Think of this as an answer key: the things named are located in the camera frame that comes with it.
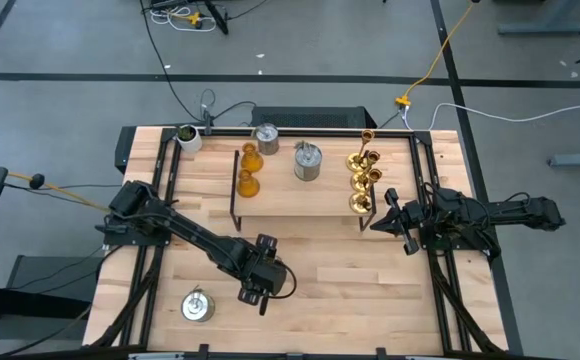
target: brass candle holder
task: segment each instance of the brass candle holder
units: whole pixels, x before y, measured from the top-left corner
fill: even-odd
[[[350,196],[350,208],[357,214],[367,214],[372,210],[372,200],[370,199],[370,189],[374,186],[374,183],[381,179],[383,174],[379,169],[372,169],[368,173],[368,186],[363,192],[357,192]]]
[[[368,173],[372,170],[372,166],[379,161],[381,155],[376,151],[370,151],[367,156],[367,166],[363,171],[356,172],[350,177],[350,185],[357,192],[364,192],[368,187]]]
[[[361,132],[361,149],[359,149],[358,153],[352,153],[348,155],[348,158],[346,159],[346,166],[348,166],[348,169],[357,172],[366,168],[367,160],[363,156],[363,148],[365,148],[373,138],[374,131],[363,130]]]

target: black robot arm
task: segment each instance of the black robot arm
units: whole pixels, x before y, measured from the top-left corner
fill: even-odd
[[[245,239],[218,236],[175,211],[172,204],[159,199],[150,184],[127,182],[110,203],[104,231],[127,231],[132,227],[150,236],[167,231],[206,252],[219,270],[241,282],[239,300],[258,305],[263,297],[261,313],[267,298],[277,295],[287,274],[287,267],[276,259],[277,239],[259,234],[256,244]]]
[[[409,230],[415,228],[434,230],[435,236],[442,239],[460,236],[470,244],[483,243],[483,247],[491,250],[491,256],[496,257],[500,250],[487,232],[491,225],[520,224],[554,231],[565,224],[555,202],[545,197],[532,198],[526,193],[518,193],[505,201],[484,204],[452,189],[426,185],[432,189],[427,194],[432,195],[432,203],[426,205],[410,201],[399,207],[396,190],[388,189],[385,199],[390,209],[383,219],[370,226],[372,230],[404,235],[404,249],[408,255],[419,250],[409,234]],[[525,195],[526,199],[512,201],[517,195]]]

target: gray floor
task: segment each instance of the gray floor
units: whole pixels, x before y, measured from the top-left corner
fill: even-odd
[[[231,13],[254,3],[226,2]],[[452,26],[466,5],[441,3]],[[497,22],[535,16],[536,7],[487,0],[476,6],[452,41],[460,77],[580,80],[580,65],[573,64],[580,57],[579,36],[496,34]],[[138,11],[131,0],[18,0],[0,31],[0,72],[158,73]],[[575,15],[580,18],[580,9]],[[378,0],[271,0],[235,20],[229,37],[151,28],[170,71],[181,74],[421,76],[439,47],[430,4],[420,0],[388,0],[386,5]],[[442,62],[433,76],[447,76]],[[392,115],[394,97],[406,87],[175,84],[195,112],[201,91],[212,88],[217,109],[241,100],[278,106],[363,105],[379,123]],[[463,92],[468,106],[509,117],[580,104],[580,90]],[[427,127],[436,104],[453,101],[443,86],[418,87],[411,98],[415,106],[409,118],[417,128]],[[164,83],[0,82],[0,165],[26,174],[42,172],[58,184],[119,183],[121,175],[112,164],[121,126],[187,120]],[[249,109],[243,108],[218,123],[248,120]],[[556,233],[498,230],[524,350],[580,359],[580,169],[545,165],[554,153],[580,152],[580,111],[527,124],[472,115],[470,121],[490,198],[504,199],[517,191],[551,197],[568,221]],[[388,127],[403,125],[395,120]],[[458,129],[456,113],[441,110],[435,128]],[[81,193],[106,204],[115,190]],[[0,200],[0,286],[18,254],[89,254],[101,244],[93,228],[100,221],[100,214],[88,208],[6,189]]]

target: metal lid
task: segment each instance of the metal lid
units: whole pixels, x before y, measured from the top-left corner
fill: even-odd
[[[193,291],[183,299],[181,312],[188,320],[206,321],[214,312],[214,304],[212,299],[201,291]]]
[[[255,135],[261,141],[272,141],[279,136],[279,130],[272,124],[261,124],[257,126]]]
[[[312,167],[321,163],[321,149],[316,145],[300,141],[295,145],[294,157],[301,166]]]

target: metal can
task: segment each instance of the metal can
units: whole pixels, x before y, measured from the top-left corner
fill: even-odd
[[[183,299],[181,313],[190,321],[208,321],[214,314],[214,300],[202,290],[193,290]]]
[[[295,145],[294,173],[303,181],[312,181],[319,176],[323,155],[321,149],[314,144],[300,141]]]
[[[255,137],[259,152],[263,155],[273,155],[279,151],[279,130],[272,124],[261,124],[255,128]]]

